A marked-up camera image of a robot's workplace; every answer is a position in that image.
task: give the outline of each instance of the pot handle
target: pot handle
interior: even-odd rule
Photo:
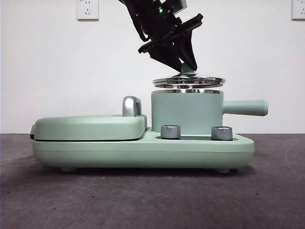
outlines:
[[[223,114],[265,116],[268,114],[268,102],[266,100],[224,101]]]

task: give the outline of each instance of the metal lid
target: metal lid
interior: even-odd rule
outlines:
[[[176,89],[196,89],[221,87],[225,79],[215,78],[197,73],[180,73],[170,78],[154,80],[155,87],[176,88]]]

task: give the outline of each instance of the electrical socket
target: electrical socket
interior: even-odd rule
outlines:
[[[78,20],[98,20],[99,0],[76,0]]]
[[[292,20],[305,20],[305,0],[292,0]]]

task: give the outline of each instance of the gray table surface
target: gray table surface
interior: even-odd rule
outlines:
[[[250,165],[80,169],[32,155],[29,135],[1,135],[2,229],[305,229],[305,135],[244,135]]]

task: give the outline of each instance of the small pot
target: small pot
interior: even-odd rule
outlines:
[[[265,100],[224,101],[217,90],[161,90],[152,92],[152,130],[162,125],[180,125],[183,135],[208,135],[212,126],[223,125],[223,114],[268,114]]]

